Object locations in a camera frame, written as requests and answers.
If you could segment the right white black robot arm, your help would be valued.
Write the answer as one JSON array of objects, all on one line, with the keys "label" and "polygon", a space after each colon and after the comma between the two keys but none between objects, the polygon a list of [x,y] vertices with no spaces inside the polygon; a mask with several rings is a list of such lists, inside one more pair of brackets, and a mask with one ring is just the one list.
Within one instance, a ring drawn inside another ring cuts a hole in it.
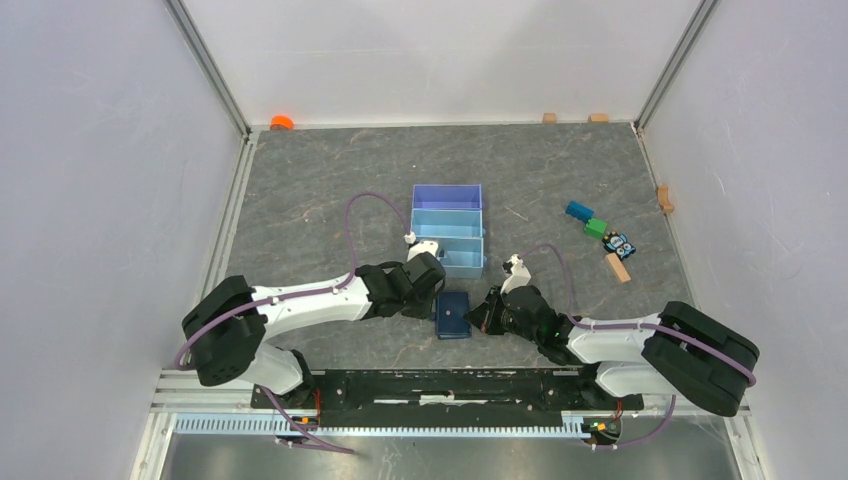
[{"label": "right white black robot arm", "polygon": [[486,335],[529,341],[556,365],[581,367],[577,392],[591,408],[630,395],[678,395],[733,417],[756,382],[759,348],[682,301],[639,318],[597,320],[556,312],[535,286],[494,287],[464,318]]}]

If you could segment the blue purple three-bin tray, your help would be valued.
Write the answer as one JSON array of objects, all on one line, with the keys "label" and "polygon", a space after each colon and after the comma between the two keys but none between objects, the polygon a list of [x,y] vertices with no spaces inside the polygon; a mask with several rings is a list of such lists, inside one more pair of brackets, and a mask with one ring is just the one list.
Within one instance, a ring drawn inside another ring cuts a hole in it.
[{"label": "blue purple three-bin tray", "polygon": [[411,228],[418,238],[439,244],[437,258],[450,278],[479,280],[483,276],[483,206],[480,184],[413,186]]}]

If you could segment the blue card holder wallet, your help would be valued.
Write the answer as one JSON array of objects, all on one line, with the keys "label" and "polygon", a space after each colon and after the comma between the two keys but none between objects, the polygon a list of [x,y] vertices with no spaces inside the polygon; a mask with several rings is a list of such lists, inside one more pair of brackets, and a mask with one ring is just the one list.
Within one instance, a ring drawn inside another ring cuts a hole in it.
[{"label": "blue card holder wallet", "polygon": [[471,337],[471,325],[464,316],[470,311],[470,297],[464,291],[441,293],[435,302],[435,333],[439,340]]}]

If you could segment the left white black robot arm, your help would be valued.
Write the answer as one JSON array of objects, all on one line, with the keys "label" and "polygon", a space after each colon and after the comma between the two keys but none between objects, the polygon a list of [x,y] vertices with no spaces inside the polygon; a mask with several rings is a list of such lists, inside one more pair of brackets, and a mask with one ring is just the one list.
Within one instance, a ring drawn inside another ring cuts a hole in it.
[{"label": "left white black robot arm", "polygon": [[405,262],[362,265],[350,275],[290,287],[251,286],[242,275],[225,278],[181,322],[179,352],[204,387],[234,380],[265,387],[290,407],[314,394],[303,356],[272,345],[284,333],[332,322],[429,317],[446,279],[439,260],[422,252]]}]

